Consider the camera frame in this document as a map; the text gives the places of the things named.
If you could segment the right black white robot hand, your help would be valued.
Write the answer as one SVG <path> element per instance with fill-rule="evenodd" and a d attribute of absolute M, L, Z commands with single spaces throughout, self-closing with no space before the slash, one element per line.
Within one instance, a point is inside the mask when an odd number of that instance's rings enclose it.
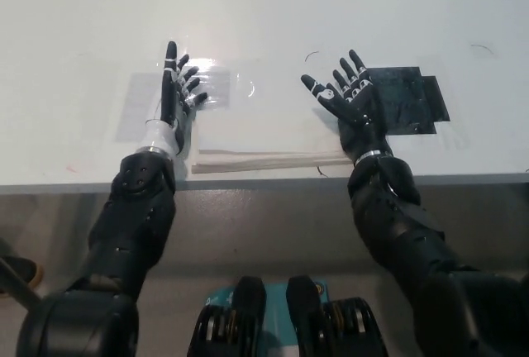
<path fill-rule="evenodd" d="M 354 50 L 339 64 L 332 73 L 334 83 L 319 83 L 308 74 L 301 82 L 336 117 L 341 148 L 349 159 L 357 164 L 370 156 L 391 156 L 384 106 L 369 69 Z"/>

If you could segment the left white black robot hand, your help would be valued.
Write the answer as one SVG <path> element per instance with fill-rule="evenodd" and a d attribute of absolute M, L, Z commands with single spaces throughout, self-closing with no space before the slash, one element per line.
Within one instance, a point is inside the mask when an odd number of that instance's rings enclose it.
<path fill-rule="evenodd" d="M 159 111 L 145 123 L 145 137 L 140 150 L 173 159 L 185 146 L 189 118 L 208 98 L 199 92 L 199 67 L 186 68 L 190 57 L 178 55 L 177 43 L 171 40 L 166 48 L 162 75 Z"/>

